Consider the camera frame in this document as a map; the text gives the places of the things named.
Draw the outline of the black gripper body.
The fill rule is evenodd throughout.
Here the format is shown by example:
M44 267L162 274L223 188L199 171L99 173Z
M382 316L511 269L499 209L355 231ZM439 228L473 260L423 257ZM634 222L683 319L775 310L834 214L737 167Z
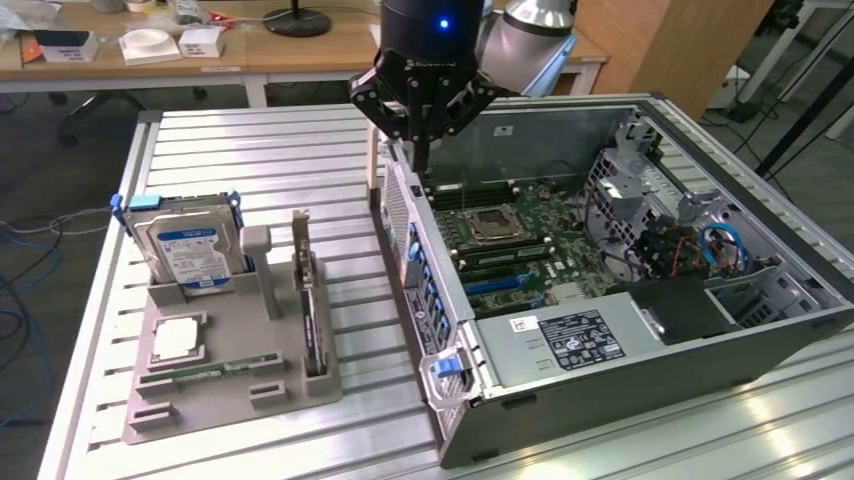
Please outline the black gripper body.
M450 98L473 100L478 84L475 46L482 1L386 1L380 8L380 45L375 69L386 100L407 98L410 76L424 89L422 98L438 96L434 83L450 78Z

